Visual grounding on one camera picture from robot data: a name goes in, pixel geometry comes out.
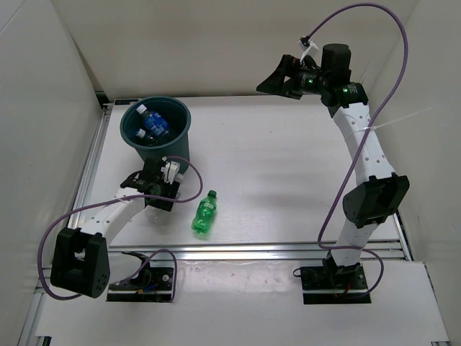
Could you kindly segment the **clear bottle orange blue label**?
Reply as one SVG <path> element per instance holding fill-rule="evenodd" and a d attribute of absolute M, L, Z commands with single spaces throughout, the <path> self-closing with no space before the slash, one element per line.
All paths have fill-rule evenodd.
<path fill-rule="evenodd" d="M 180 173 L 178 173 L 176 176 L 175 176 L 175 179 L 174 181 L 175 182 L 178 182 L 178 183 L 182 183 L 183 182 L 183 179 L 184 179 L 184 176 Z"/>

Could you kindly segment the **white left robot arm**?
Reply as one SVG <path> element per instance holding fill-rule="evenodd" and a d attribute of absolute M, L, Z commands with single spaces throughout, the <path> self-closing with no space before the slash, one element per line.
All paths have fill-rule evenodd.
<path fill-rule="evenodd" d="M 180 166 L 167 158 L 147 159 L 142 170 L 120 184 L 112 204 L 82 227 L 62 229 L 56 238 L 50 283 L 83 296 L 101 296 L 110 278 L 109 245 L 146 207 L 160 202 L 171 209 L 182 179 Z"/>

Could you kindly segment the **green plastic soda bottle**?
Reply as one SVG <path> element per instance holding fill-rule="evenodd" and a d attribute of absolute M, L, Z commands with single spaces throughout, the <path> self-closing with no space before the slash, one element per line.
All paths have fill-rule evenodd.
<path fill-rule="evenodd" d="M 192 230 L 197 238 L 206 239 L 209 236 L 216 212 L 217 193 L 209 190 L 207 196 L 200 201 L 192 221 Z"/>

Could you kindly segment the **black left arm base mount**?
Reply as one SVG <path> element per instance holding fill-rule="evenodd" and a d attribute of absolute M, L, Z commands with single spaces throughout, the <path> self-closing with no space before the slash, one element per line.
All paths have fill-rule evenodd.
<path fill-rule="evenodd" d="M 164 253 L 171 256 L 173 267 L 154 266 L 155 255 Z M 176 294 L 178 263 L 173 252 L 160 249 L 145 256 L 138 252 L 123 252 L 141 261 L 138 271 L 120 282 L 109 285 L 107 301 L 134 303 L 171 303 Z"/>

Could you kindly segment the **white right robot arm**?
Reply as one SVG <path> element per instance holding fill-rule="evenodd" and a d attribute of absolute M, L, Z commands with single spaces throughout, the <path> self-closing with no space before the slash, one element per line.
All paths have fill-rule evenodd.
<path fill-rule="evenodd" d="M 364 87 L 351 81 L 351 51 L 348 45 L 323 47 L 321 63 L 310 55 L 283 55 L 275 71 L 257 91 L 290 99 L 305 94 L 320 96 L 321 103 L 339 128 L 352 159 L 356 187 L 335 199 L 346 217 L 333 249 L 323 261 L 323 279 L 340 288 L 359 266 L 362 249 L 373 232 L 398 209 L 410 184 L 389 163 L 377 135 Z"/>

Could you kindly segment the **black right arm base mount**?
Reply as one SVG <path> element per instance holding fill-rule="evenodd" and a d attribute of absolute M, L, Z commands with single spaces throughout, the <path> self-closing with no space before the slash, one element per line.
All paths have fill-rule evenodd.
<path fill-rule="evenodd" d="M 292 274 L 301 279 L 305 305 L 372 303 L 360 263 L 338 267 L 332 259 L 323 259 L 321 266 L 299 267 Z"/>

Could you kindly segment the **clear unlabelled plastic bottle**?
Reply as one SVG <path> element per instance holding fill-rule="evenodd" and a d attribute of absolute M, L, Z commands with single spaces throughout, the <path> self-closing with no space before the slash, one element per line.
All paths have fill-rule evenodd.
<path fill-rule="evenodd" d="M 160 146 L 161 142 L 158 140 L 157 137 L 152 134 L 152 132 L 148 130 L 144 130 L 142 128 L 139 128 L 138 131 L 136 132 L 136 137 L 140 139 L 141 143 L 144 146 Z"/>

